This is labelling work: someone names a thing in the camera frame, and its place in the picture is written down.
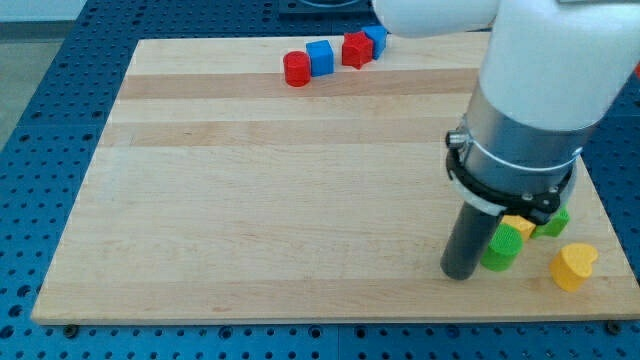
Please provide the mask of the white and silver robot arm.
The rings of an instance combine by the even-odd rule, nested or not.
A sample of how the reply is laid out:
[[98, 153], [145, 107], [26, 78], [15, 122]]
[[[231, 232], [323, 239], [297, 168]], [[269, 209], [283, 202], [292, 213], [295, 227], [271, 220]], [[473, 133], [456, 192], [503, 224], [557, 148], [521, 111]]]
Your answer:
[[393, 35], [489, 28], [466, 112], [448, 132], [462, 219], [545, 223], [567, 202], [588, 138], [639, 60], [635, 1], [377, 1]]

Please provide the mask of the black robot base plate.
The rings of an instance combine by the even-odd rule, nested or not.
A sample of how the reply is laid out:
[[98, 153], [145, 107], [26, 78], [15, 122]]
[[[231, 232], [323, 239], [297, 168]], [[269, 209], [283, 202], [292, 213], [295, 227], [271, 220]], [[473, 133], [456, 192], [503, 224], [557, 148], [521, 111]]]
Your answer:
[[277, 0], [280, 17], [370, 14], [370, 0]]

